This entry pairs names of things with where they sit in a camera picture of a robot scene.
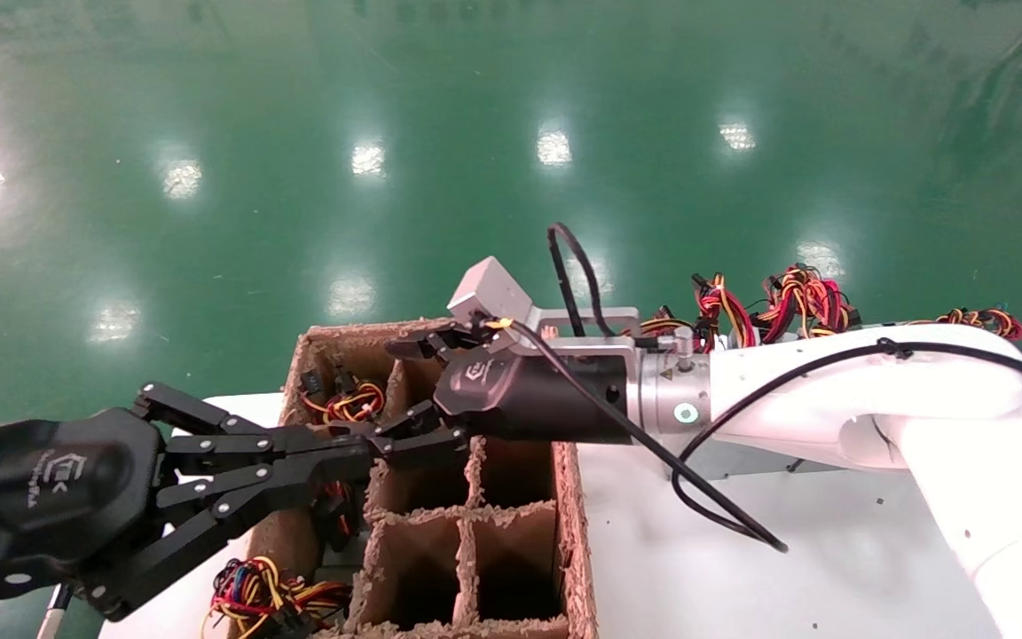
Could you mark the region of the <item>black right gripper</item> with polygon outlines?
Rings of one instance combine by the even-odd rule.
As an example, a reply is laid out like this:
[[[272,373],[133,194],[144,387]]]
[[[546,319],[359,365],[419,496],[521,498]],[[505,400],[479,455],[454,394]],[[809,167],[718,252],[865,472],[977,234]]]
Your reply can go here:
[[[535,349],[482,348],[495,335],[487,322],[435,319],[405,325],[400,335],[386,340],[384,349],[393,359],[450,360],[434,401],[422,401],[374,426],[369,441],[377,457],[394,469],[465,460],[468,432],[504,440],[633,443],[625,426],[605,415]],[[456,351],[466,352],[453,357]],[[645,357],[635,345],[556,345],[553,351],[583,387],[630,420],[641,420]]]

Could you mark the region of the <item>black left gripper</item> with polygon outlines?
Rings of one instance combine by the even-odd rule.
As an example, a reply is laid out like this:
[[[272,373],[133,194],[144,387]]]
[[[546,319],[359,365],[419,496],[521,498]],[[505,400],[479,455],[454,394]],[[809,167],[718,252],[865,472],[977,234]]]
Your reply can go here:
[[[155,422],[187,436],[165,446]],[[365,438],[265,429],[158,382],[131,412],[0,425],[0,600],[81,570],[90,607],[122,621],[268,515],[365,477],[378,456]]]

